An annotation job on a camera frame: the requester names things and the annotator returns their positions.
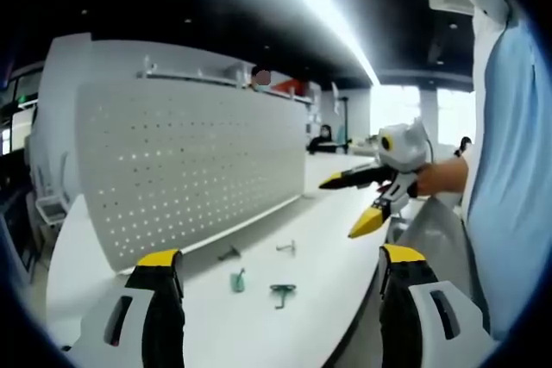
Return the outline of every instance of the person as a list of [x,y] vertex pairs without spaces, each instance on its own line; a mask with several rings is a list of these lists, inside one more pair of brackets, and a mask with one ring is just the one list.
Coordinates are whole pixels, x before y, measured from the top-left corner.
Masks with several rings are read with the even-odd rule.
[[490,317],[505,340],[531,299],[552,245],[549,61],[515,0],[474,4],[475,144],[427,165],[419,195],[463,192],[462,215]]
[[464,152],[472,146],[472,140],[469,137],[462,137],[460,146],[455,151],[455,156],[460,157]]
[[270,90],[270,71],[256,65],[251,69],[251,89],[257,92]]
[[[328,124],[323,124],[320,127],[320,135],[318,135],[318,137],[314,137],[310,141],[310,144],[309,144],[309,147],[308,147],[309,153],[314,154],[317,151],[323,151],[324,149],[328,149],[328,148],[320,147],[320,144],[322,144],[324,142],[331,142],[331,141],[332,141],[331,126],[328,125]],[[332,153],[335,150],[336,150],[335,147],[331,147],[331,152]]]

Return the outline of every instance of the perforated panel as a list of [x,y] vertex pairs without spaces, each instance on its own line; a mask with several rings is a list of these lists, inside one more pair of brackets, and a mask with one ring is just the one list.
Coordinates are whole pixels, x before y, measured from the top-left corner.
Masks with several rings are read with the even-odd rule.
[[81,185],[116,271],[303,192],[302,104],[141,79],[83,85],[76,113]]

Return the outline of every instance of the office desk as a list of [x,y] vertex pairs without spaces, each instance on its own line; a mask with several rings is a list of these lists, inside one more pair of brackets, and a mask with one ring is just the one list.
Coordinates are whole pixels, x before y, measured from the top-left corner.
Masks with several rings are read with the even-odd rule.
[[[186,315],[184,357],[192,368],[320,367],[336,348],[366,295],[386,226],[351,240],[350,228],[373,201],[375,187],[317,190],[331,173],[367,162],[366,157],[307,156],[306,197],[187,253],[179,272]],[[291,240],[293,257],[276,246]],[[217,256],[229,245],[241,259]],[[232,293],[229,275],[245,268],[246,289]],[[47,325],[54,341],[71,345],[80,318],[126,276],[110,269],[97,242],[82,196],[73,204],[53,251],[47,285]],[[296,284],[276,310],[271,284]]]

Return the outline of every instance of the light blue shirt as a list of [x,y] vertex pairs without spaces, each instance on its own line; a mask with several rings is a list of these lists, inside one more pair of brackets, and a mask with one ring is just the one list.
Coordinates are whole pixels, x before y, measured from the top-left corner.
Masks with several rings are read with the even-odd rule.
[[467,229],[497,340],[530,300],[552,247],[550,67],[520,19],[486,67],[485,138]]

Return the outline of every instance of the red object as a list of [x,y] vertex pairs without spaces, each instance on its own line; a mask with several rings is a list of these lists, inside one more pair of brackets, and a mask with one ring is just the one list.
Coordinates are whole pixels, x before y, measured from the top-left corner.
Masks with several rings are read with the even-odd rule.
[[270,87],[271,90],[277,90],[286,94],[289,94],[292,88],[295,88],[295,95],[299,95],[301,97],[304,97],[307,90],[306,83],[297,81],[296,79],[289,79]]

